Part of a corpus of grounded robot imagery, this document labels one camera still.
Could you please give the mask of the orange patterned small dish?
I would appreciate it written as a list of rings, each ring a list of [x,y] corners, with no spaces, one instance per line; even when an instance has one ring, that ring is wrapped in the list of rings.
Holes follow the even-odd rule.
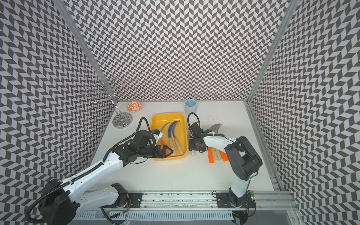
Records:
[[[127,105],[127,110],[131,113],[136,113],[140,111],[141,108],[142,108],[142,104],[139,101],[132,101]]]

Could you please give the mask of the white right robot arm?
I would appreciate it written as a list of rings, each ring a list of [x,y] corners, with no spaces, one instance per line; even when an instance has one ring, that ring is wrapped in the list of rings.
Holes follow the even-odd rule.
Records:
[[[244,136],[236,139],[227,138],[210,129],[201,129],[198,123],[190,125],[189,131],[189,150],[203,153],[209,148],[214,148],[227,155],[235,174],[235,180],[229,188],[230,203],[235,208],[248,208],[250,180],[257,175],[263,165],[261,157],[249,140]]]

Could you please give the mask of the left aluminium corner post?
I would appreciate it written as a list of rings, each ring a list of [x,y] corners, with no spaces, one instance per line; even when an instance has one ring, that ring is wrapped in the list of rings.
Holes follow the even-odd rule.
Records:
[[[65,2],[61,1],[61,0],[55,0],[55,1],[53,1],[53,3],[55,5],[55,7],[57,8],[57,10],[59,11],[60,15],[62,16],[63,20],[67,24],[68,28],[72,32],[74,38],[78,42],[80,48],[82,49],[83,53],[87,57],[88,61],[92,65],[96,75],[98,76],[100,81],[105,85],[108,95],[112,98],[114,103],[117,104],[118,100],[117,100],[117,98],[116,98],[116,96],[115,96],[115,94],[114,94],[114,92],[113,92],[113,90],[111,88],[111,85],[109,84],[106,76],[104,75],[104,73],[102,72],[100,66],[98,65],[98,63],[97,63],[95,57],[93,56],[89,46],[85,42],[85,39],[83,38],[78,26],[76,25],[73,17],[71,16],[69,10],[67,9],[67,7],[65,5]]]

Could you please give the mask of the light blue ceramic mug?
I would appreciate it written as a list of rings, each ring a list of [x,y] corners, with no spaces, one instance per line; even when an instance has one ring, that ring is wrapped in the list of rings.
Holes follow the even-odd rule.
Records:
[[[186,114],[197,112],[197,101],[193,98],[185,101],[184,111]]]

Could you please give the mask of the yellow plastic storage tray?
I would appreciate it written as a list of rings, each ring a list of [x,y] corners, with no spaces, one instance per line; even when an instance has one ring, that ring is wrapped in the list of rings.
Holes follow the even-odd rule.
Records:
[[[183,159],[188,153],[188,133],[187,133],[187,126],[186,126],[186,119],[183,113],[181,112],[167,112],[167,113],[160,113],[156,114],[151,119],[151,129],[158,129],[161,130],[162,126],[169,122],[169,124],[164,128],[165,137],[163,138],[165,145],[170,147],[169,138],[168,138],[168,129],[172,122],[179,121],[175,128],[175,135],[179,139],[179,142],[182,146],[184,151],[183,155],[171,156],[167,160],[178,160]]]

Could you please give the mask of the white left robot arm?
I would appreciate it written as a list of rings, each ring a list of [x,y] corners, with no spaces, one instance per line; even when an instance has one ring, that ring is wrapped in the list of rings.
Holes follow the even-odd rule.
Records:
[[[41,197],[29,206],[25,220],[33,224],[67,225],[86,207],[92,210],[114,204],[121,195],[119,184],[99,191],[87,200],[84,200],[83,194],[138,157],[167,158],[173,154],[173,149],[167,145],[157,144],[160,136],[162,133],[159,130],[139,130],[119,141],[95,165],[62,181],[51,180],[42,189]]]

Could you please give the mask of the aluminium corner frame post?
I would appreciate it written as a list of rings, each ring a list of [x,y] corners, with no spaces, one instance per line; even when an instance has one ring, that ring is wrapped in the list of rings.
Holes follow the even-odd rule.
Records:
[[[277,52],[277,49],[278,49],[278,46],[288,28],[288,25],[289,23],[291,22],[292,20],[292,17],[296,11],[296,8],[298,7],[299,3],[301,1],[299,0],[291,0],[289,1],[289,6],[284,14],[284,17],[282,18],[281,20],[281,23],[280,23],[280,26],[275,34],[275,37],[274,37],[274,40],[272,41],[271,43],[271,46],[269,48],[269,51],[268,53],[266,54],[266,57],[265,57],[265,60],[264,60],[264,63],[259,71],[259,74],[254,82],[254,86],[253,88],[251,89],[250,93],[249,93],[249,96],[247,98],[247,103],[250,103],[253,98],[255,97],[256,95],[256,92],[265,76],[265,73],[275,55],[275,53]]]

